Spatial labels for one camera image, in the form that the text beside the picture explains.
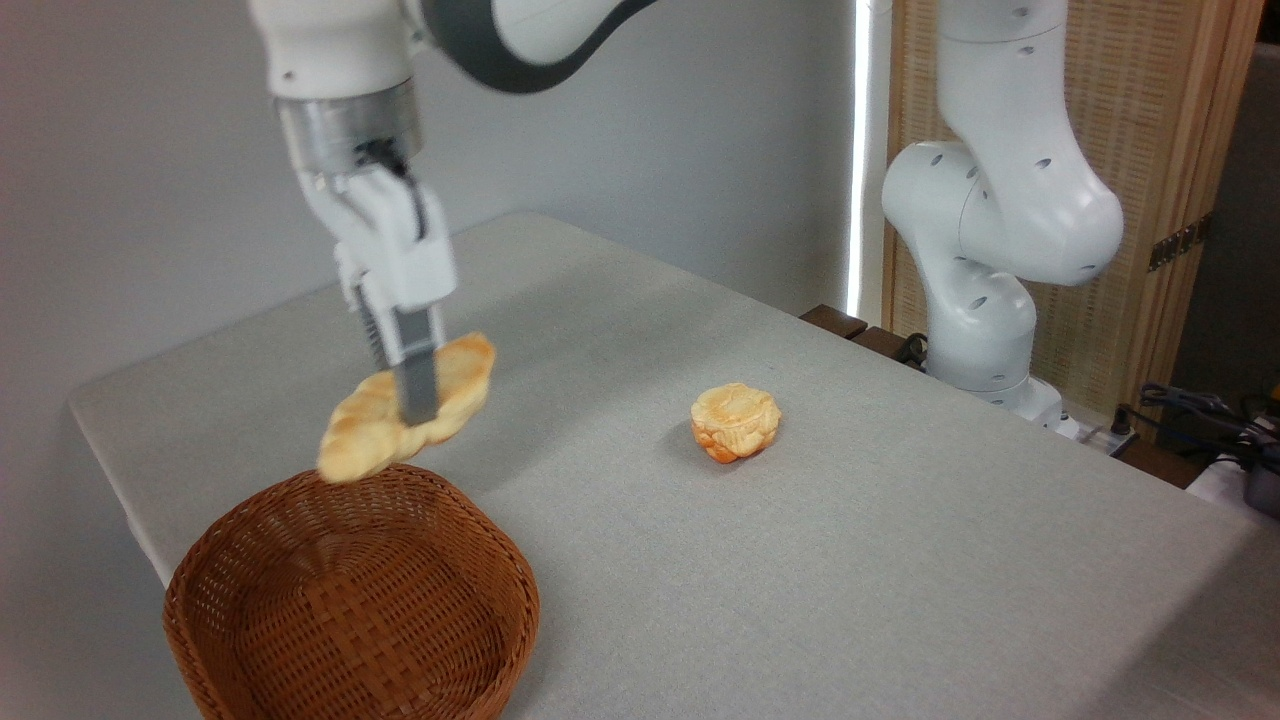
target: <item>bread roll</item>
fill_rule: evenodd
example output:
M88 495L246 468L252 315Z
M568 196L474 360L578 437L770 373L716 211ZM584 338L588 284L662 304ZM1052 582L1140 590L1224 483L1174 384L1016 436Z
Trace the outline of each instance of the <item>bread roll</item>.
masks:
M489 373L495 356L493 345L480 333L436 350L440 409L434 420L421 425L407 427L401 420L390 370L370 375L329 416L316 461L320 477L330 483L367 478L457 434L489 397Z
M690 415L694 439L718 462L732 462L769 447L782 420L772 395L742 383L701 393Z

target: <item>metal bracket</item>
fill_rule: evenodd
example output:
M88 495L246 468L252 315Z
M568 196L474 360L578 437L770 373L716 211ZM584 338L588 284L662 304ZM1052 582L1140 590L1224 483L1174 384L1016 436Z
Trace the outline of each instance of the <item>metal bracket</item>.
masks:
M1208 238L1212 227L1213 213L1206 214L1194 223L1180 228L1174 234L1151 246L1151 260L1147 263L1147 272L1153 273L1160 268L1172 263L1181 255L1190 252L1197 243Z

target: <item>cable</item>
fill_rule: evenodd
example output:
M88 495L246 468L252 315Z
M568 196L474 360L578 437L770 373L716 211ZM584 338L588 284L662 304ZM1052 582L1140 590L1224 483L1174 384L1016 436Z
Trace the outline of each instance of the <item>cable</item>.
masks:
M1261 465L1272 473L1280 473L1280 462L1276 461L1276 457L1266 455L1266 452L1256 445L1257 441L1254 438L1245 437L1242 442L1235 443L1217 442L1187 434L1176 428L1161 423L1160 420L1156 420L1155 418L1138 413L1130 405L1120 405L1117 407L1117 413L1119 411L1125 413L1129 419L1142 420L1143 423L1152 425L1157 430L1167 433L1176 439L1215 451L1219 455L1226 455L1230 459L1234 459L1244 470Z
M1142 386L1140 405L1144 407L1171 407L1184 414L1190 414L1201 420L1230 430L1233 434L1263 434L1271 439L1280 441L1280 436L1266 425L1236 415L1221 397L1207 392L1189 392L1178 387L1161 383L1146 383Z

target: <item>gray tablecloth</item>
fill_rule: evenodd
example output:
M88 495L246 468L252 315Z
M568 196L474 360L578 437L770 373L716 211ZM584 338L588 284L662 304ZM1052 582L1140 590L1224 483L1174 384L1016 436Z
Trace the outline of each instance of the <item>gray tablecloth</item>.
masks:
M562 223L456 247L493 395L416 461L538 577L507 717L1280 717L1276 533ZM329 288L72 407L168 579L371 369ZM722 466L689 406L732 380L783 424Z

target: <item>bamboo panel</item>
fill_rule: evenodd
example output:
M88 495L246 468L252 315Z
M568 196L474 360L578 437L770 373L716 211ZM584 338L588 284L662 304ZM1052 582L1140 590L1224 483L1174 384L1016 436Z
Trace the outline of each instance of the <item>bamboo panel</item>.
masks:
M1125 210L1124 242L1102 277L1079 288L1028 283L1039 310L1032 370L1076 402L1110 411L1132 393L1134 378L1147 374L1157 352L1171 356L1166 338L1174 337L1176 346L1187 300L1170 291L1189 287L1194 273L1175 269L1193 268L1198 255L1158 273L1148 274L1147 264L1155 242L1207 209L1201 200L1211 197L1221 168L1217 138L1228 132L1221 126L1234 119L1239 97L1239 90L1233 96L1234 86L1217 81L1219 63L1225 58L1233 64L1228 40L1243 37L1258 1L1071 3L1069 114L1084 155ZM951 137L936 105L934 6L936 0L895 4L901 58L895 55L891 152ZM1187 158L1201 160L1188 165ZM1206 179L1207 173L1212 177ZM899 238L890 242L886 323L899 334L923 332L927 304L914 263Z
M1196 160L1201 150L1208 123L1208 106L1217 81L1217 63L1226 45L1226 31L1230 24L1230 8L1224 10L1224 1L1208 1L1201 5L1199 15L1193 19L1196 31L1190 65L1187 70L1183 100L1170 110L1178 118L1178 127L1169 150L1169 168L1164 188L1160 193L1160 210L1156 234L1152 242L1158 242L1178 228L1185 225L1189 193L1194 184ZM1171 305L1178 302L1178 290L1185 282L1185 264L1174 263L1160 269L1155 277L1146 278L1142 311L1135 318L1134 337L1128 361L1124 364L1125 386L1120 398L1133 401L1143 382L1158 379L1152 377L1152 368L1164 347L1167 345Z

